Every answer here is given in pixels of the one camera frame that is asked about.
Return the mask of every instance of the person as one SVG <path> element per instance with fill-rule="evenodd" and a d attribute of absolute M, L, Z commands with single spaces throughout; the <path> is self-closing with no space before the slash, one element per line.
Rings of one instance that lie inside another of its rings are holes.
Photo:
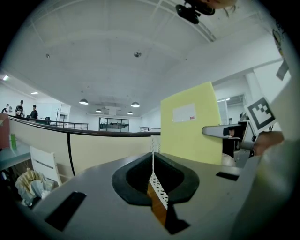
<path fill-rule="evenodd" d="M 229 130 L 229 137 L 234 137 L 234 129 Z"/>
<path fill-rule="evenodd" d="M 16 117 L 22 117 L 22 115 L 24 115 L 23 113 L 23 100 L 20 101 L 20 105 L 18 105 L 16 108 L 15 108 L 15 116 Z"/>
<path fill-rule="evenodd" d="M 2 109 L 2 113 L 9 113 L 9 104 L 7 104 L 6 107 Z"/>
<path fill-rule="evenodd" d="M 35 119 L 38 118 L 38 112 L 37 112 L 36 108 L 37 108 L 37 106 L 33 105 L 33 110 L 31 111 L 30 118 L 35 118 Z"/>

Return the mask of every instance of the white chair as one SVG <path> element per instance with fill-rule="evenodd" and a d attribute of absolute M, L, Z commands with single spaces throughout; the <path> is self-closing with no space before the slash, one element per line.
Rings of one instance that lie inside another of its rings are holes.
<path fill-rule="evenodd" d="M 33 170 L 42 173 L 46 178 L 56 181 L 61 185 L 54 153 L 44 152 L 30 146 L 30 154 Z"/>

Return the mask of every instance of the railing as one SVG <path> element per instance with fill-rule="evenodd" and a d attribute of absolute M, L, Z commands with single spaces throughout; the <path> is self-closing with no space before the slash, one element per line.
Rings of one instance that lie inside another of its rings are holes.
<path fill-rule="evenodd" d="M 69 128 L 69 129 L 77 129 L 77 130 L 88 130 L 89 128 L 88 123 L 61 122 L 61 121 L 52 121 L 52 120 L 44 120 L 44 119 L 22 118 L 22 117 L 13 117 L 13 118 L 44 124 L 44 125 L 49 125 L 51 127 Z"/>
<path fill-rule="evenodd" d="M 60 127 L 58 125 L 55 126 L 55 125 L 46 124 L 46 122 L 58 122 L 58 121 L 22 118 L 22 117 L 15 117 L 15 116 L 9 116 L 9 119 L 20 123 L 25 123 L 27 125 L 31 125 L 34 127 L 42 128 L 42 129 L 48 129 L 56 132 L 76 134 L 76 135 L 109 136 L 109 137 L 149 137 L 151 135 L 160 135 L 160 132 L 148 133 L 146 131 L 131 133 L 131 132 L 106 132 L 106 131 L 81 130 L 81 127 L 80 128 L 67 127 L 66 124 L 68 122 L 60 122 L 60 123 L 65 123 L 65 127 Z"/>
<path fill-rule="evenodd" d="M 100 129 L 108 129 L 108 128 L 121 129 L 121 128 L 126 128 L 128 126 L 129 124 L 127 123 L 110 123 L 110 124 L 101 123 Z"/>
<path fill-rule="evenodd" d="M 160 129 L 158 127 L 140 127 L 140 133 L 147 133 L 152 129 Z"/>

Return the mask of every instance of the white wall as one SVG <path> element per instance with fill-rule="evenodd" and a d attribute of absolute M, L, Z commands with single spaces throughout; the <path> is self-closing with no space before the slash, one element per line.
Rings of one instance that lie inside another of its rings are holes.
<path fill-rule="evenodd" d="M 261 91 L 259 82 L 257 80 L 257 77 L 256 77 L 254 71 L 252 70 L 251 72 L 247 73 L 245 75 L 245 78 L 246 78 L 247 83 L 250 88 L 252 100 L 256 100 L 256 99 L 263 97 L 263 93 Z"/>
<path fill-rule="evenodd" d="M 60 120 L 61 103 L 36 103 L 39 119 L 50 117 L 52 121 Z"/>
<path fill-rule="evenodd" d="M 142 116 L 141 127 L 160 128 L 160 106 Z"/>
<path fill-rule="evenodd" d="M 14 91 L 4 84 L 0 83 L 0 108 L 1 111 L 6 104 L 12 107 L 13 112 L 10 115 L 15 116 L 15 108 L 20 104 L 20 101 L 23 100 L 23 109 L 25 115 L 30 114 L 32 111 L 32 106 L 36 104 L 36 100 L 33 97 L 28 97 L 25 94 L 22 94 L 18 91 Z"/>
<path fill-rule="evenodd" d="M 87 123 L 89 124 L 88 130 L 99 131 L 99 117 L 87 115 Z"/>
<path fill-rule="evenodd" d="M 253 71 L 258 80 L 262 94 L 271 103 L 280 94 L 282 89 L 291 79 L 289 72 L 286 73 L 283 81 L 276 77 L 276 73 L 283 61 L 254 68 Z"/>
<path fill-rule="evenodd" d="M 88 123 L 88 117 L 86 115 L 86 112 L 72 106 L 70 108 L 69 122 Z"/>
<path fill-rule="evenodd" d="M 129 132 L 138 133 L 142 127 L 142 118 L 128 118 L 129 119 Z"/>
<path fill-rule="evenodd" d="M 232 118 L 232 124 L 236 124 L 240 120 L 240 114 L 244 112 L 244 106 L 243 105 L 227 106 L 227 110 L 228 110 L 228 118 Z"/>
<path fill-rule="evenodd" d="M 244 76 L 238 79 L 231 79 L 223 83 L 216 84 L 213 86 L 213 88 L 217 100 L 234 97 L 241 94 L 245 94 L 247 102 L 252 100 L 250 88 Z"/>
<path fill-rule="evenodd" d="M 69 115 L 70 114 L 70 109 L 71 109 L 71 106 L 70 105 L 68 105 L 68 104 L 62 104 L 61 105 L 61 110 L 60 110 L 60 113 L 61 114 L 66 114 L 66 115 Z"/>

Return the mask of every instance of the gray table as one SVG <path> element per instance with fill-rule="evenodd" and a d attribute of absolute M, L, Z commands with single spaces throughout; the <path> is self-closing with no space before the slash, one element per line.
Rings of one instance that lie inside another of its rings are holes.
<path fill-rule="evenodd" d="M 87 196 L 64 229 L 66 237 L 90 240 L 228 238 L 251 188 L 257 161 L 249 161 L 249 166 L 239 169 L 165 155 L 193 169 L 200 179 L 190 201 L 174 205 L 178 219 L 186 220 L 190 227 L 170 235 L 156 219 L 151 207 L 130 205 L 113 189 L 114 172 L 141 156 L 126 157 L 87 169 L 40 201 L 34 213 L 42 219 L 47 218 L 73 191 L 77 191 Z M 240 174 L 240 177 L 232 181 L 216 176 L 218 172 Z"/>
<path fill-rule="evenodd" d="M 10 148 L 0 152 L 0 171 L 31 159 L 29 145 L 17 140 L 16 146 L 16 149 L 12 149 L 10 142 Z"/>

